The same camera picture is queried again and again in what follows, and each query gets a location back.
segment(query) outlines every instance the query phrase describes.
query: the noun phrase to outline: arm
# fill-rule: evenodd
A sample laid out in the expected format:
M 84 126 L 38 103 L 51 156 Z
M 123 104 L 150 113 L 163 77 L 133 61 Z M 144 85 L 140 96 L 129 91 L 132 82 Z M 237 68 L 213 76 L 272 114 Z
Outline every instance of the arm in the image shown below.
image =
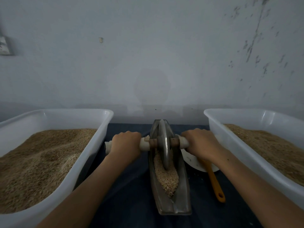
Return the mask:
M 37 227 L 87 227 L 114 181 L 140 156 L 140 139 L 137 132 L 115 135 L 111 153 Z
M 220 168 L 264 227 L 303 227 L 304 211 L 222 147 L 211 131 L 188 130 L 182 136 L 189 153 Z

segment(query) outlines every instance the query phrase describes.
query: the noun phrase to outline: person's left hand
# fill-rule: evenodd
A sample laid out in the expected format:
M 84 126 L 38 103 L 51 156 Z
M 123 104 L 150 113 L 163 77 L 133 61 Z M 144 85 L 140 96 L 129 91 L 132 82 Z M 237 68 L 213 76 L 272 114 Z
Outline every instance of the person's left hand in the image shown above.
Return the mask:
M 111 152 L 109 157 L 115 158 L 118 164 L 127 167 L 140 156 L 139 143 L 141 134 L 130 132 L 116 134 L 112 139 Z

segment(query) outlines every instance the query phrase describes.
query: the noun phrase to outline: forearm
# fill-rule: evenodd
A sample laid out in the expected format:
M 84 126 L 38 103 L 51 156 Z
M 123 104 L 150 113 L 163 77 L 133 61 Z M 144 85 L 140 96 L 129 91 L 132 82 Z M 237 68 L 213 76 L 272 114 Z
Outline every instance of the forearm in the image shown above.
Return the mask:
M 87 227 L 102 199 L 126 166 L 106 156 L 96 170 L 37 227 Z
M 302 227 L 304 211 L 223 149 L 211 160 L 231 181 L 264 227 Z

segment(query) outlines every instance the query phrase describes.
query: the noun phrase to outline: wooden handle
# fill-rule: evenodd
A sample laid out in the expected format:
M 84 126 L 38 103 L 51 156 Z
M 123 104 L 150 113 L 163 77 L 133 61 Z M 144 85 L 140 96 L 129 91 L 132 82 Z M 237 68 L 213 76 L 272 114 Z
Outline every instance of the wooden handle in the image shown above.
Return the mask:
M 207 160 L 200 159 L 200 158 L 198 158 L 198 161 L 207 170 L 207 173 L 209 175 L 209 178 L 210 178 L 210 181 L 211 181 L 211 185 L 213 187 L 213 190 L 214 190 L 216 198 L 218 199 L 219 202 L 225 203 L 226 202 L 225 195 L 224 195 L 224 193 L 222 191 L 221 186 L 219 185 L 218 180 L 216 179 L 216 176 L 215 176 L 214 172 L 212 171 L 211 162 L 207 161 Z

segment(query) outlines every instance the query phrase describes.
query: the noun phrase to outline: hand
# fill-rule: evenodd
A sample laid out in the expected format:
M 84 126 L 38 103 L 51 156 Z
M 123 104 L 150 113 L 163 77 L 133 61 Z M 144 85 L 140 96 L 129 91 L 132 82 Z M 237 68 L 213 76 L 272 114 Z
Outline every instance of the hand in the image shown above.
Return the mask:
M 224 149 L 214 134 L 209 130 L 196 128 L 194 130 L 184 131 L 181 135 L 189 142 L 187 152 L 201 159 L 212 162 Z
M 139 143 L 141 134 L 139 132 L 130 132 L 116 134 L 112 139 L 110 158 L 115 158 L 117 164 L 127 167 L 135 161 L 141 154 Z

